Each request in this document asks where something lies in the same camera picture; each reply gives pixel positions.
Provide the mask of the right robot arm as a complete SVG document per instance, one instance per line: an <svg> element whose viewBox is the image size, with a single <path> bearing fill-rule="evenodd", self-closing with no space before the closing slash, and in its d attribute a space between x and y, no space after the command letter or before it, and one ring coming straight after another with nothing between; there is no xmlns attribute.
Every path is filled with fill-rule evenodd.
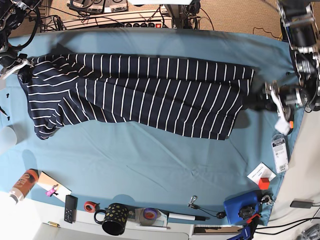
<svg viewBox="0 0 320 240"><path fill-rule="evenodd" d="M0 89L6 87L6 79L19 73L22 69L30 69L33 62L28 59L26 54L19 53L26 48L34 39L39 24L41 14L38 8L39 0L2 0L0 2ZM22 45L13 46L9 43L11 32L17 29L28 12L34 11L36 14L35 24L28 41Z"/></svg>

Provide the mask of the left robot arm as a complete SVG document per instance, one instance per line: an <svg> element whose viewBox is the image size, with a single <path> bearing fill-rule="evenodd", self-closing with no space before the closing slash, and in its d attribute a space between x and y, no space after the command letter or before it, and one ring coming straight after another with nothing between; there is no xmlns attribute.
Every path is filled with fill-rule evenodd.
<svg viewBox="0 0 320 240"><path fill-rule="evenodd" d="M278 0L276 5L298 84L265 83L260 92L249 94L242 104L246 109L276 112L274 128L287 136L294 128L297 109L320 109L320 31L310 0Z"/></svg>

